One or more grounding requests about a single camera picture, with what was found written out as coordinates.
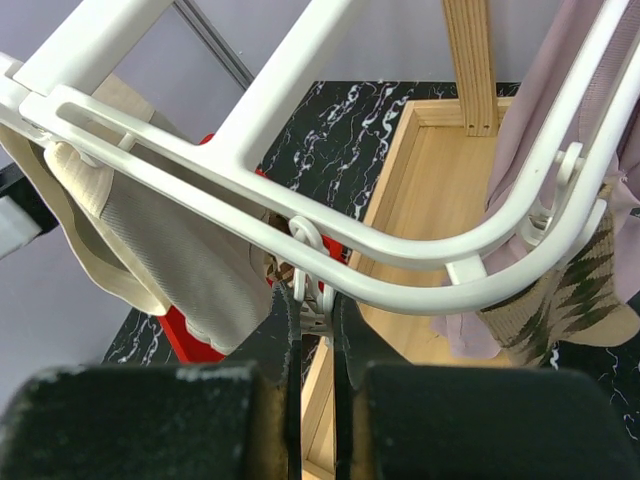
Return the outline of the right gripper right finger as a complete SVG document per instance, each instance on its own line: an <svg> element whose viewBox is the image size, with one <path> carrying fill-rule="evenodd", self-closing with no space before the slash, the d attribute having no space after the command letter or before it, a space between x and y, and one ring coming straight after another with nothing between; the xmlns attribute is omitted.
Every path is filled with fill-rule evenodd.
<svg viewBox="0 0 640 480"><path fill-rule="evenodd" d="M571 370L415 365L338 295L332 312L339 479L635 479L597 384Z"/></svg>

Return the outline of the white hanger clip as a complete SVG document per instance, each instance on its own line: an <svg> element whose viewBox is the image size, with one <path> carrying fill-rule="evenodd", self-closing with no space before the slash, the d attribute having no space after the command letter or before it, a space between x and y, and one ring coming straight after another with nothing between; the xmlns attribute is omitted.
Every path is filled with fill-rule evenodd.
<svg viewBox="0 0 640 480"><path fill-rule="evenodd" d="M329 255L323 239L316 227L307 219L295 216L289 221L293 238L314 250ZM293 294L301 304L300 326L303 334L325 337L330 345L333 340L331 315L334 307L335 291L329 287L320 287L321 281L311 273L294 268Z"/></svg>

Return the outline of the white clip hanger frame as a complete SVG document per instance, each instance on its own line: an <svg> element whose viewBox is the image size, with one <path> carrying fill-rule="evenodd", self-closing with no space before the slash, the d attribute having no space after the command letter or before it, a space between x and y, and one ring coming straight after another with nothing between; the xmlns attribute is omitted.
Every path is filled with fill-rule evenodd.
<svg viewBox="0 0 640 480"><path fill-rule="evenodd" d="M436 241L381 233L259 177L254 169L360 13L359 1L313 1L274 51L214 139L184 141L94 98L97 87L167 8L164 1L85 1L26 62L1 59L1 121L41 146L63 141L90 165L108 165L209 221L270 252L357 301L391 312L427 315L484 308L521 291L571 257L567 251L589 216L639 94L639 50L632 47L615 81L564 216L530 250L519 227L536 201L549 208L556 153L607 45L627 9L599 9L502 207L477 228ZM284 236L229 204L108 143L87 129L94 121L242 197L293 218L301 216L343 245L407 269L444 267L446 287L386 283Z"/></svg>

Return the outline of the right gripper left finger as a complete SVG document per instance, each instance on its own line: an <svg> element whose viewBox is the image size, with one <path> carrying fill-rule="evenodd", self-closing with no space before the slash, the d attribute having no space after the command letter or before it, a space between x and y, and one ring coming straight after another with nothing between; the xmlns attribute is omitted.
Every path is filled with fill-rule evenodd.
<svg viewBox="0 0 640 480"><path fill-rule="evenodd" d="M300 306L284 284L217 364L56 367L1 418L5 479L298 479Z"/></svg>

